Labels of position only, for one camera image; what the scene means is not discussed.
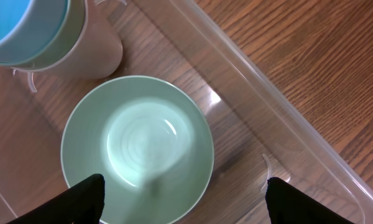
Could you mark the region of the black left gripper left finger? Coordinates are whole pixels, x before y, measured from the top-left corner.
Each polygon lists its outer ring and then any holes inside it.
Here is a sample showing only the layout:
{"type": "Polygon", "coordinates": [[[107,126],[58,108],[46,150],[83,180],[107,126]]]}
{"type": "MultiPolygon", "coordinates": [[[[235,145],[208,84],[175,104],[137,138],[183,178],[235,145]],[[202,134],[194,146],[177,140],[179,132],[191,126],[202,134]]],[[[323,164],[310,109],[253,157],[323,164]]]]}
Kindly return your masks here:
{"type": "Polygon", "coordinates": [[[103,213],[105,180],[93,174],[9,224],[98,224],[103,213]]]}

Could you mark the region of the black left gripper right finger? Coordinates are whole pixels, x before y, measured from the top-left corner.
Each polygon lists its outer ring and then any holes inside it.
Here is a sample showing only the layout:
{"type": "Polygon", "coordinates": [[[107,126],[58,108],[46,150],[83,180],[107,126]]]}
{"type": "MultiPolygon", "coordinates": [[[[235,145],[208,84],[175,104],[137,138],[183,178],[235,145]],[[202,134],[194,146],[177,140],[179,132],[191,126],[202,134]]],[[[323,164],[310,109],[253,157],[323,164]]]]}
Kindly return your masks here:
{"type": "Polygon", "coordinates": [[[267,184],[265,201],[272,224],[353,224],[278,177],[267,184]]]}

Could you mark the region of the green plastic bowl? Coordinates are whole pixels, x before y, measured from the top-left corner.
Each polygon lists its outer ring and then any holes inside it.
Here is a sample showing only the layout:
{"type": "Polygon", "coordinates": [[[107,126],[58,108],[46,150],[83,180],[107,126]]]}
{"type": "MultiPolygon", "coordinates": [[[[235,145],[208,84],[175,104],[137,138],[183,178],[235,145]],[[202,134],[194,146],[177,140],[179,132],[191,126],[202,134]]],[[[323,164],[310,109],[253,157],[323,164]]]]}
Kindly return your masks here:
{"type": "Polygon", "coordinates": [[[105,82],[78,102],[60,158],[69,187],[93,174],[104,177],[103,223],[175,223],[208,187],[214,143],[186,93],[132,75],[105,82]]]}

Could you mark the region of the blue plastic cup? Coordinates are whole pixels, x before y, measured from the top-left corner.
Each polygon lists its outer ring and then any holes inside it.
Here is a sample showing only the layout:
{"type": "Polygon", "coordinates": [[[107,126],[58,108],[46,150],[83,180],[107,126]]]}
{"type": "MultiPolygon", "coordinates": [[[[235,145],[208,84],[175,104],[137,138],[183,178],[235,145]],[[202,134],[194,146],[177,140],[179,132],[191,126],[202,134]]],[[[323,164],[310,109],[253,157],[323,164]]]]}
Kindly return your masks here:
{"type": "Polygon", "coordinates": [[[67,0],[0,0],[0,63],[27,60],[59,30],[67,0]]]}

